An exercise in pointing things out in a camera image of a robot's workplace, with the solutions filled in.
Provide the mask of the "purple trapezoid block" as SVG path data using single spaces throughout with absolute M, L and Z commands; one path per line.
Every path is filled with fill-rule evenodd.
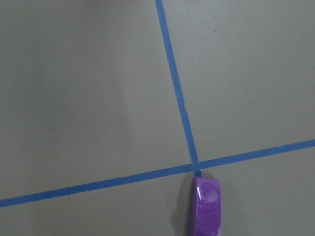
M 189 235 L 221 235 L 221 183 L 219 180 L 193 178 Z

